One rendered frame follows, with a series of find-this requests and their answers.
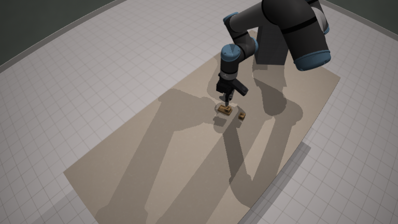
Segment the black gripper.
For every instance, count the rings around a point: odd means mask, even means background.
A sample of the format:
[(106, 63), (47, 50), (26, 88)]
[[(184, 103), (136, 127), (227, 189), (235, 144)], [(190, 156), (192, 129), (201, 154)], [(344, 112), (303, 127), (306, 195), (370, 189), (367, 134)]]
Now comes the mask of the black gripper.
[(216, 86), (216, 91), (220, 92), (220, 93), (224, 93), (223, 96), (219, 96), (219, 99), (221, 99), (222, 101), (225, 102), (225, 106), (227, 107), (229, 105), (229, 100), (231, 100), (233, 98), (233, 94), (234, 94), (234, 88), (228, 84), (229, 81), (233, 81), (233, 80), (226, 80), (223, 79), (220, 76), (220, 73), (218, 74), (219, 76), (219, 81), (217, 83)]

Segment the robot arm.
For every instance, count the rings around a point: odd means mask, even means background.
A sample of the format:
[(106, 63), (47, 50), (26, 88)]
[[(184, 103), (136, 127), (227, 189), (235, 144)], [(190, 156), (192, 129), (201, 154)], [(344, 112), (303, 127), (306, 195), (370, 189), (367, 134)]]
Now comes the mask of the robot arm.
[[(248, 92), (236, 79), (238, 65), (258, 50), (247, 30), (274, 24), (279, 26), (293, 63), (299, 71), (317, 68), (331, 60), (325, 34), (330, 30), (319, 0), (262, 0), (223, 19), (234, 44), (221, 50), (220, 76), (242, 96)], [(241, 51), (241, 52), (240, 52)]]

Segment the tan wooden cube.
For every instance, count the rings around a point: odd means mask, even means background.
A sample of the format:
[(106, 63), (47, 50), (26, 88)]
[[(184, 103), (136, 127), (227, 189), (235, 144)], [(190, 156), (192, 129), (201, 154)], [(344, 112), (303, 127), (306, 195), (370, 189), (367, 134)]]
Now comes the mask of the tan wooden cube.
[(245, 114), (244, 114), (244, 113), (242, 113), (242, 112), (240, 112), (240, 114), (239, 114), (238, 118), (239, 118), (240, 120), (243, 120), (243, 119), (244, 119), (244, 117), (245, 117)]
[(230, 111), (231, 111), (231, 106), (225, 107), (224, 111), (225, 111), (226, 113), (230, 113)]

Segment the tan rectangular tray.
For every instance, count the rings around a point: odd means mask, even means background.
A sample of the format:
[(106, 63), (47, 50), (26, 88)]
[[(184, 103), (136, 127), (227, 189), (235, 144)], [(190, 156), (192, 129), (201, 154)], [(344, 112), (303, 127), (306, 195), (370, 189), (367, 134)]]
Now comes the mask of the tan rectangular tray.
[(224, 105), (220, 105), (219, 108), (218, 108), (218, 111), (229, 116), (231, 114), (231, 112), (232, 112), (232, 109), (231, 109), (230, 113), (226, 113), (224, 111), (224, 109), (225, 109), (225, 106)]

